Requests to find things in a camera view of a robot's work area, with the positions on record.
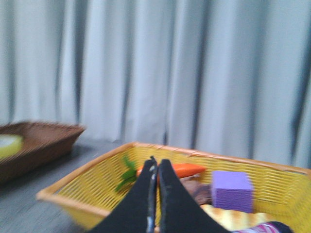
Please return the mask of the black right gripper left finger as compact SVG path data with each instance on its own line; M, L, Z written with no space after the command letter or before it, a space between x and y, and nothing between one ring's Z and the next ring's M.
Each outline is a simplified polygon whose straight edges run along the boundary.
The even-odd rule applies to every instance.
M91 233L153 233L156 227L157 161L146 160L123 200Z

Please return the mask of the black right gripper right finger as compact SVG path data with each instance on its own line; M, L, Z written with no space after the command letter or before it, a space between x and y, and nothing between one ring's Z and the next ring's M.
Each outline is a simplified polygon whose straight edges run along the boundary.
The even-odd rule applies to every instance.
M171 162L163 159L158 167L160 185L160 232L227 233L191 197L180 182Z

